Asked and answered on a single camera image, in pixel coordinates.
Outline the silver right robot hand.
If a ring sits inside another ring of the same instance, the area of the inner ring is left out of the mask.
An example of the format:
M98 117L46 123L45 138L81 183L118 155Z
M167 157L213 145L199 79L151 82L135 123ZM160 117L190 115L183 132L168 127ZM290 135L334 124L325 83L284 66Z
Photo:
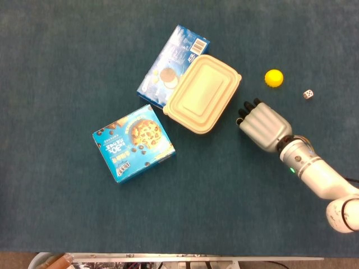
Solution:
M293 136L289 122L258 98L243 105L238 110L236 124L262 150L277 152L280 142Z

